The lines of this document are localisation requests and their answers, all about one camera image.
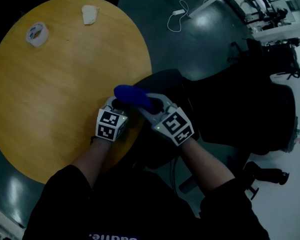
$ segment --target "black bracelet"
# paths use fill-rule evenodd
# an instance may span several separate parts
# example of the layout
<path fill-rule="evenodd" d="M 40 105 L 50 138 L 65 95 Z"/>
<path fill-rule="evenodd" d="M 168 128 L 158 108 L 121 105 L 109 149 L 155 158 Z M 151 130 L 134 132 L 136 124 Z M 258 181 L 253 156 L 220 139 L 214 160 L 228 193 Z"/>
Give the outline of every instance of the black bracelet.
<path fill-rule="evenodd" d="M 92 143 L 94 143 L 94 139 L 96 139 L 96 138 L 98 138 L 98 137 L 97 137 L 97 136 L 92 136 L 92 137 L 91 137 L 90 145 L 91 145 Z"/>

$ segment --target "white marker cube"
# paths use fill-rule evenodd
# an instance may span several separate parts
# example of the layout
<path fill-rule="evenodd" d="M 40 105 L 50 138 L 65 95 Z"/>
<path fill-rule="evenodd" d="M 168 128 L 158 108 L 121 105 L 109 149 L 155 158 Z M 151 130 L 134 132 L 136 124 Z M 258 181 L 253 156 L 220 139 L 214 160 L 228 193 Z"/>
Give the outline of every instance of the white marker cube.
<path fill-rule="evenodd" d="M 114 142 L 124 131 L 128 117 L 99 109 L 95 136 Z"/>
<path fill-rule="evenodd" d="M 163 121 L 152 128 L 167 136 L 177 146 L 195 133 L 191 121 L 181 107 L 178 107 L 173 113 L 169 114 Z"/>

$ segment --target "person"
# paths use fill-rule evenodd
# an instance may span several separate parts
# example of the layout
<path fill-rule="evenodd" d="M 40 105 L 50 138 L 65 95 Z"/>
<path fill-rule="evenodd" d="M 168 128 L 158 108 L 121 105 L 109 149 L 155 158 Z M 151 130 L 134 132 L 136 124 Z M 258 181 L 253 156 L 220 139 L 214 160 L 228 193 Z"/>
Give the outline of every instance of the person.
<path fill-rule="evenodd" d="M 100 171 L 111 145 L 95 138 L 49 179 L 24 240 L 269 239 L 240 182 L 193 138 L 179 147 L 205 194 L 200 218 L 152 172 L 130 170 L 104 180 Z"/>

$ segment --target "roll of tape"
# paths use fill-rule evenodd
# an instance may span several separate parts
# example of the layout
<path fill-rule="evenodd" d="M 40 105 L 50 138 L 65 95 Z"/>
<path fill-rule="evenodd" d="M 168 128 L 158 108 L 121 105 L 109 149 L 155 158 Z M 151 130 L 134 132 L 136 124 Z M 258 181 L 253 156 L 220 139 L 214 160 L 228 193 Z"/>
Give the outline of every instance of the roll of tape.
<path fill-rule="evenodd" d="M 25 40 L 32 44 L 34 47 L 41 46 L 47 41 L 49 31 L 43 22 L 33 24 L 32 27 L 27 31 Z"/>

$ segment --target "person's right arm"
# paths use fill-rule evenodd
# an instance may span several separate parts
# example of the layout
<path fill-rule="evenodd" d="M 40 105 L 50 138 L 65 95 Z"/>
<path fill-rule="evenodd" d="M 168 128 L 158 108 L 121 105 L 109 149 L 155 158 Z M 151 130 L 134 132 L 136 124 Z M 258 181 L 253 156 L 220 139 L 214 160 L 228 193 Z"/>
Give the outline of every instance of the person's right arm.
<path fill-rule="evenodd" d="M 181 149 L 182 159 L 205 194 L 200 218 L 206 238 L 269 239 L 232 172 L 193 138 L 187 139 Z"/>

